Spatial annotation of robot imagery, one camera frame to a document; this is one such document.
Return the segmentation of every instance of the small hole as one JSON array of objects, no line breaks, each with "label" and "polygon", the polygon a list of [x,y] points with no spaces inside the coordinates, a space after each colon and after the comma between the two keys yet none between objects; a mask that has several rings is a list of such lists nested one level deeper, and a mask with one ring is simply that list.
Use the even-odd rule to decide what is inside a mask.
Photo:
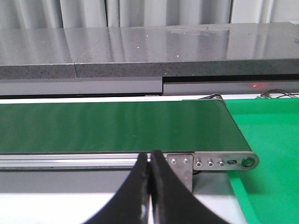
[{"label": "small hole", "polygon": [[242,160],[242,165],[244,167],[251,167],[254,164],[254,159],[252,157],[246,157]]},{"label": "small hole", "polygon": [[237,164],[237,160],[229,160],[228,164],[235,165],[235,164]]}]

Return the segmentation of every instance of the gray stone slab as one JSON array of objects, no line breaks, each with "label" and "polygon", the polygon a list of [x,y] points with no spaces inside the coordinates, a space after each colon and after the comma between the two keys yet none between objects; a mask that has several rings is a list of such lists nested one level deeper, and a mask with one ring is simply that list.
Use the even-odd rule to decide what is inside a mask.
[{"label": "gray stone slab", "polygon": [[298,73],[291,23],[0,32],[1,80]]},{"label": "gray stone slab", "polygon": [[0,79],[76,77],[64,29],[0,31]]},{"label": "gray stone slab", "polygon": [[0,65],[0,80],[75,78],[74,64]]},{"label": "gray stone slab", "polygon": [[99,28],[84,32],[92,41],[81,56],[74,57],[77,77],[299,73],[299,26],[291,23]]}]

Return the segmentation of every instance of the gray panel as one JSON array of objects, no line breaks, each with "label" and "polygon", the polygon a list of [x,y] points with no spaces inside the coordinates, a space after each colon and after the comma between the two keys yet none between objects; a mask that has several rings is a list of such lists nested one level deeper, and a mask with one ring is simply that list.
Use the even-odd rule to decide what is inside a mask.
[{"label": "gray panel", "polygon": [[299,92],[299,81],[289,82],[221,82],[221,83],[164,83],[163,95],[250,94],[283,89]]},{"label": "gray panel", "polygon": [[0,95],[160,93],[161,77],[6,80]]}]

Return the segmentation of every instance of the green surface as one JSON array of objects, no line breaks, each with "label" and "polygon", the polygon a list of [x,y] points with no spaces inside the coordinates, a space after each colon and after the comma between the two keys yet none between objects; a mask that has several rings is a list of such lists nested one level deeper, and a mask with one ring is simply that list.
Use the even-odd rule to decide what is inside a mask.
[{"label": "green surface", "polygon": [[229,172],[249,224],[299,223],[299,99],[228,100],[260,163]]},{"label": "green surface", "polygon": [[1,104],[0,153],[249,151],[219,100]]}]

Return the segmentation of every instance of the cable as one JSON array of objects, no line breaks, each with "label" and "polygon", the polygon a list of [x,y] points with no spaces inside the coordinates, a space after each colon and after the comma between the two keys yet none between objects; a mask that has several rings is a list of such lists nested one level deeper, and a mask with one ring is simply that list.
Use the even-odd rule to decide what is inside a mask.
[{"label": "cable", "polygon": [[295,95],[299,95],[299,93],[285,94],[285,95],[282,95],[282,96],[279,96],[279,97],[275,97],[275,98],[291,97],[291,96],[294,96],[294,97],[292,97],[292,98],[298,98],[298,97],[296,97]]},{"label": "cable", "polygon": [[266,91],[265,93],[261,94],[260,97],[272,98],[272,97],[269,96],[269,94],[271,94],[271,93],[280,93],[280,94],[283,94],[283,96],[289,96],[291,98],[297,98],[296,96],[294,96],[294,94],[291,94],[290,92],[285,91],[285,90],[281,90],[281,89],[273,89],[273,90]]}]

